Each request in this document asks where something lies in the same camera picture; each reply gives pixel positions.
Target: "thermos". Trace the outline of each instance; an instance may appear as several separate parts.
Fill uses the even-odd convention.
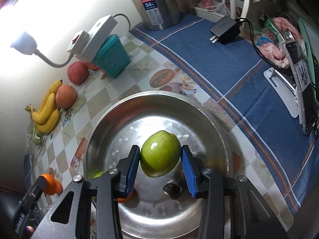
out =
[[[181,21],[176,0],[133,0],[149,30],[169,28]]]

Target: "stainless steel basin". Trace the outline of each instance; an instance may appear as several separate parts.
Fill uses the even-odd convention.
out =
[[[84,176],[115,167],[127,157],[132,145],[140,148],[150,135],[160,130],[174,133],[182,145],[206,167],[223,176],[232,174],[231,152],[226,133],[200,104],[171,92],[147,91],[129,96],[111,107],[98,121],[87,145]],[[177,181],[183,194],[177,200],[155,201],[165,194],[163,186]],[[147,177],[139,166],[130,202],[120,203],[122,231],[131,238],[176,238],[198,228],[202,200],[188,192],[181,163],[159,178]]]

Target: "blue gripper pad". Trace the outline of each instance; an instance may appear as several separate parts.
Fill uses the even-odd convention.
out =
[[[183,167],[188,191],[192,194],[193,198],[196,198],[197,196],[196,178],[195,178],[192,165],[190,164],[189,157],[185,151],[184,146],[181,148],[181,162],[182,162],[182,167]]]
[[[126,175],[125,193],[127,194],[127,196],[129,196],[130,193],[133,191],[136,174],[138,172],[139,154],[140,154],[140,149],[138,146],[132,147],[131,150],[134,150],[134,156],[133,156],[133,159],[131,161],[130,168],[129,168],[127,175]]]

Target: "white stripe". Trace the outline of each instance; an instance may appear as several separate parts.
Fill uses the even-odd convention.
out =
[[[151,36],[147,35],[146,33],[140,31],[139,29],[136,29],[137,31],[139,31],[140,33],[144,34],[145,36],[151,38],[152,40],[156,41],[156,39],[152,38]],[[176,54],[174,51],[172,51],[170,48],[168,48],[167,46],[165,46],[164,44],[158,42],[159,44],[161,44],[163,47],[165,47],[166,49],[168,49],[170,52],[172,52],[173,54],[175,54],[177,57],[179,57],[182,61],[184,61],[189,67],[191,67],[200,77],[202,77],[210,86],[212,86],[216,92],[218,92],[220,94],[220,96],[223,96],[221,94],[221,92],[214,86],[212,85],[204,76],[202,76],[202,74],[200,74],[193,66],[191,66],[187,61],[185,61],[185,59],[181,58],[178,54]],[[297,204],[299,205],[299,207],[301,207],[300,202],[298,201],[295,193],[293,192],[292,186],[290,184],[290,181],[288,179],[288,176],[285,172],[285,170],[283,169],[281,163],[279,162],[278,158],[275,156],[274,152],[269,148],[269,146],[266,144],[266,142],[261,138],[261,136],[258,134],[258,132],[256,131],[255,128],[253,128],[253,126],[249,123],[249,121],[242,115],[242,113],[228,100],[225,98],[225,101],[227,101],[229,103],[229,105],[231,105],[233,107],[233,109],[235,111],[237,111],[240,116],[246,121],[246,123],[250,126],[250,128],[256,133],[256,135],[258,136],[258,138],[261,140],[261,142],[267,147],[267,149],[271,152],[272,156],[274,157],[274,159],[276,160],[276,162],[278,163],[279,167],[281,168],[282,172],[284,173],[286,180],[289,184],[290,190],[292,192],[293,197],[295,198]]]
[[[305,164],[303,165],[303,167],[302,167],[302,169],[301,169],[301,171],[300,171],[298,177],[296,178],[295,182],[293,183],[292,187],[293,187],[293,186],[296,184],[296,182],[298,181],[299,176],[301,175],[301,173],[302,173],[304,167],[306,166],[306,164],[307,164],[307,162],[308,162],[308,160],[309,160],[309,158],[310,158],[310,156],[311,156],[311,154],[312,154],[312,151],[314,150],[314,147],[315,147],[315,143],[313,144],[312,149],[311,149],[311,151],[310,151],[310,154],[309,154],[309,156],[308,156],[308,158],[307,158]]]
[[[197,21],[197,22],[195,22],[195,23],[192,23],[191,25],[187,25],[187,26],[185,26],[184,28],[187,28],[187,27],[189,27],[189,26],[192,26],[192,25],[194,25],[194,24],[196,24],[196,23],[198,23],[198,22],[201,22],[202,20],[204,20],[204,19],[201,19],[200,21]],[[160,42],[163,41],[164,39],[167,39],[169,36],[171,36],[171,35],[173,35],[173,34],[179,32],[180,30],[182,30],[182,29],[184,29],[184,28],[181,28],[181,29],[179,29],[179,30],[177,30],[177,31],[175,31],[175,32],[173,32],[173,33],[171,33],[171,34],[169,34],[167,37],[161,39],[160,41],[156,41],[156,43],[155,43],[154,45],[152,45],[151,47],[155,46],[157,43],[160,43]]]
[[[241,78],[238,80],[238,82],[235,83],[235,84],[232,86],[232,88],[230,88],[229,91],[228,91],[227,93],[225,93],[225,95],[223,95],[223,97],[222,97],[221,99],[225,98],[226,95],[227,95],[232,89],[234,89],[234,87],[235,87],[236,85],[238,85],[238,83],[239,83],[243,78],[245,78],[245,76],[246,76],[247,74],[249,74],[249,72],[250,72],[251,70],[253,70],[253,69],[261,62],[261,60],[262,60],[262,59],[260,59],[260,60],[257,62],[257,64],[255,64],[252,68],[250,68],[250,69],[248,70],[248,72],[245,73],[245,74],[243,75],[243,77],[241,77]]]

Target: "spoon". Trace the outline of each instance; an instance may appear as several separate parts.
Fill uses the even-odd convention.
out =
[[[183,189],[181,187],[181,185],[177,182],[174,181],[170,181],[168,183],[166,183],[163,187],[163,191],[166,194],[166,196],[156,200],[152,207],[155,207],[156,204],[161,201],[162,199],[166,199],[167,197],[169,197],[170,199],[178,199],[182,193],[183,193]]]

